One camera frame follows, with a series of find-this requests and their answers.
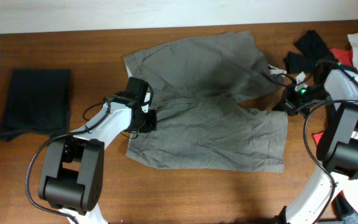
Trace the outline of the grey shorts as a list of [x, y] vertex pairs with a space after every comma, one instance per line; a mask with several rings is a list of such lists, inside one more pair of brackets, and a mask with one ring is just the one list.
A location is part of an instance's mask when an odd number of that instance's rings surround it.
[[240, 107], [278, 90], [249, 31], [160, 44], [124, 63], [151, 85], [157, 114], [156, 130], [131, 140], [128, 158], [156, 169], [284, 170], [287, 114]]

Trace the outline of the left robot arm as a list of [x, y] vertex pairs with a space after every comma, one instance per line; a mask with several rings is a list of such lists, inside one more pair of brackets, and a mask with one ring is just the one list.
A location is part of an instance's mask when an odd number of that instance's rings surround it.
[[148, 133], [157, 114], [139, 100], [113, 96], [82, 127], [48, 140], [38, 195], [49, 211], [70, 223], [105, 223], [98, 200], [103, 188], [104, 151], [122, 132]]

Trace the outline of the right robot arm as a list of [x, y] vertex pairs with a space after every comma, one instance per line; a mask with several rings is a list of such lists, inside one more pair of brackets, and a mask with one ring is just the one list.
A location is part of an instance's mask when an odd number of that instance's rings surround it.
[[[274, 107], [290, 116], [302, 115], [303, 140], [316, 164], [298, 198], [273, 218], [274, 223], [317, 223], [333, 199], [358, 179], [358, 70], [332, 60], [317, 62], [314, 83], [302, 87], [292, 80]], [[334, 115], [319, 139], [316, 152], [308, 144], [308, 123], [320, 108], [332, 107]]]

